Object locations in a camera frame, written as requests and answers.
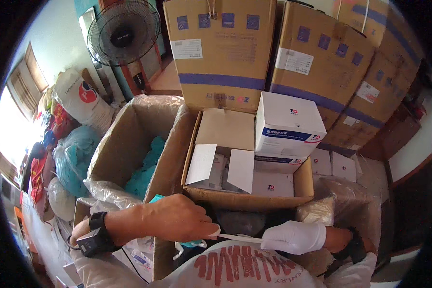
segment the red fabric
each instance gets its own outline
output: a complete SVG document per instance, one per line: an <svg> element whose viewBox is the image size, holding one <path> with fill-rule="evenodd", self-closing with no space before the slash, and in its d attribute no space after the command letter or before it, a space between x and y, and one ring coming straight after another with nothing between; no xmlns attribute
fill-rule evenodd
<svg viewBox="0 0 432 288"><path fill-rule="evenodd" d="M32 164L30 165L30 181L32 183L32 191L30 192L30 196L34 200L34 203L37 203L43 194L43 178L42 172L43 167L45 166L47 153L45 152L45 156L41 159L32 160Z"/></svg>

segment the cardboard flap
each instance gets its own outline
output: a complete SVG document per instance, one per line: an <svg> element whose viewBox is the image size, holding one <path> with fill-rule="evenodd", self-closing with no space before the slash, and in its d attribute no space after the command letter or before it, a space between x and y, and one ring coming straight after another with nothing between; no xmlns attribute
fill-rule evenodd
<svg viewBox="0 0 432 288"><path fill-rule="evenodd" d="M251 194L254 151L232 149L227 182Z"/></svg>
<svg viewBox="0 0 432 288"><path fill-rule="evenodd" d="M254 115L207 108L203 112L195 144L254 150Z"/></svg>
<svg viewBox="0 0 432 288"><path fill-rule="evenodd" d="M187 173L186 185L208 179L216 153L216 144L195 145Z"/></svg>

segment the white glove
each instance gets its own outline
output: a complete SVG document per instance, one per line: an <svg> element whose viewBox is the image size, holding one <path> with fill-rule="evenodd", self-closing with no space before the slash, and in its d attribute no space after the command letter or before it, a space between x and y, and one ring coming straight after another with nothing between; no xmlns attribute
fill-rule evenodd
<svg viewBox="0 0 432 288"><path fill-rule="evenodd" d="M326 238L327 230L322 223L288 221L264 232L261 249L301 255L321 249Z"/></svg>

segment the white label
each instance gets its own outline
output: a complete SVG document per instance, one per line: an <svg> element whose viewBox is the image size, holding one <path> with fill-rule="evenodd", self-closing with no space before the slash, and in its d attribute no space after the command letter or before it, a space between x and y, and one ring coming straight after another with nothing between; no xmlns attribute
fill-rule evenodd
<svg viewBox="0 0 432 288"><path fill-rule="evenodd" d="M353 124L356 123L356 121L357 121L357 119L350 117L350 116L347 116L346 119L344 119L344 121L342 123L349 125L349 126L352 126Z"/></svg>
<svg viewBox="0 0 432 288"><path fill-rule="evenodd" d="M312 55L280 48L277 54L276 67L308 75L313 60L314 56Z"/></svg>
<svg viewBox="0 0 432 288"><path fill-rule="evenodd" d="M174 59L202 59L201 39L170 41Z"/></svg>
<svg viewBox="0 0 432 288"><path fill-rule="evenodd" d="M379 90L369 85L365 81L362 82L360 89L357 91L357 96L365 99L369 103L374 103L376 98L378 98Z"/></svg>

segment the fan grille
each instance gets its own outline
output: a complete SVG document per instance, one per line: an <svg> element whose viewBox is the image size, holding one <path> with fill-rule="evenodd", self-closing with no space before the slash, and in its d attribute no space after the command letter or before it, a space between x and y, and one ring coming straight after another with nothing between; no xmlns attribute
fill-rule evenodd
<svg viewBox="0 0 432 288"><path fill-rule="evenodd" d="M144 0L120 1L91 23L88 49L103 65L123 66L149 52L159 33L160 16L154 6Z"/></svg>

